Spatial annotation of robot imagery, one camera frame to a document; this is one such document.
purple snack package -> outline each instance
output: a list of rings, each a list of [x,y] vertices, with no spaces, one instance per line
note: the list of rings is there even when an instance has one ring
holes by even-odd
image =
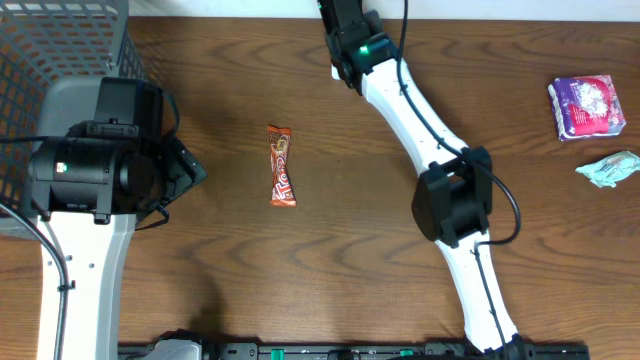
[[[609,75],[558,78],[549,98],[561,141],[617,136],[627,124]]]

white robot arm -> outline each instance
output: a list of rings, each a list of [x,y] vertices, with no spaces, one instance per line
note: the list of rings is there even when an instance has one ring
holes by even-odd
[[[400,90],[397,49],[382,31],[377,14],[363,14],[357,0],[320,1],[319,8],[333,77],[355,88],[384,116],[411,157],[420,178],[414,217],[449,265],[464,311],[467,338],[483,352],[501,348],[518,332],[504,306],[489,247],[476,246],[489,241],[486,216],[491,211],[491,180],[486,174],[474,173],[471,166],[441,146],[417,117]],[[477,157],[477,162],[490,169],[488,153],[484,149],[471,152],[438,117],[413,82],[404,60],[400,71],[406,93],[440,141],[458,153],[469,151],[468,156]],[[449,183],[449,177],[465,171],[462,183]]]
[[[119,78],[69,78],[55,86],[41,122],[64,119],[70,128],[58,126],[61,133],[43,137],[31,156],[29,195],[40,214],[34,234],[64,259],[67,301],[61,303],[56,261],[43,248],[37,358],[117,360],[122,272],[135,226],[154,210],[165,220],[150,226],[168,221],[164,207],[206,172],[175,131],[162,133],[164,100],[176,124],[178,113],[161,89]],[[95,113],[78,111],[79,99],[95,103]],[[201,360],[202,354],[197,343],[172,339],[147,358]]]
[[[403,82],[407,85],[407,91],[422,113],[423,117],[436,130],[441,137],[455,149],[462,151],[466,144],[457,138],[451,130],[440,120],[433,108],[424,99],[415,83],[409,69],[403,61],[401,64]],[[397,61],[386,60],[373,67],[369,74],[362,76],[362,95],[371,103],[387,120],[398,139],[409,153],[418,176],[429,170],[432,163],[445,164],[455,159],[455,155],[442,148],[436,139],[431,136],[424,125],[416,117],[413,110],[407,104],[403,94],[399,91],[398,77],[396,74]],[[453,248],[440,240],[436,245],[442,251],[453,281],[455,282],[460,302],[464,311],[465,333],[471,343],[480,350],[496,350],[502,347],[500,334],[494,321],[489,299],[483,287],[480,271],[474,255],[474,246],[478,242],[488,241],[489,231],[480,231],[459,239],[458,247]],[[498,282],[496,280],[489,247],[479,247],[480,259],[495,310],[498,315],[500,327],[504,337],[512,339],[518,333],[515,325],[509,318],[509,314],[502,301]]]

orange wrapper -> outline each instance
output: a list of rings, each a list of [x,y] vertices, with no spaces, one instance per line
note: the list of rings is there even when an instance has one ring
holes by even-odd
[[[287,154],[291,144],[291,129],[280,129],[275,126],[267,128],[271,143],[271,174],[272,186],[271,205],[296,206],[296,197],[287,175]]]

crumpled plastic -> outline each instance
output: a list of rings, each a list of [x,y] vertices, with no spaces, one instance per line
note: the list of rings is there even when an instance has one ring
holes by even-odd
[[[616,187],[618,181],[626,179],[637,170],[640,170],[640,158],[629,151],[622,151],[596,163],[581,166],[576,172],[601,188]]]

wooden table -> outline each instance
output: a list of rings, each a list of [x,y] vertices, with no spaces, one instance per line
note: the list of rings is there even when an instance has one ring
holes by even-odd
[[[399,23],[390,22],[393,37]],[[209,178],[134,236],[120,339],[189,328],[265,342],[460,338],[447,265],[415,226],[416,174],[384,119],[330,76],[319,20],[131,19],[148,75],[175,94],[179,137]],[[640,176],[598,189],[574,172],[640,143],[640,25],[412,21],[413,77],[455,133],[492,154],[524,228],[493,250],[507,308],[536,341],[592,359],[640,351]],[[629,125],[556,139],[546,86],[613,76]],[[267,124],[293,129],[295,209],[269,205]],[[497,190],[496,237],[513,219]],[[0,359],[37,347],[40,250],[0,239]]]

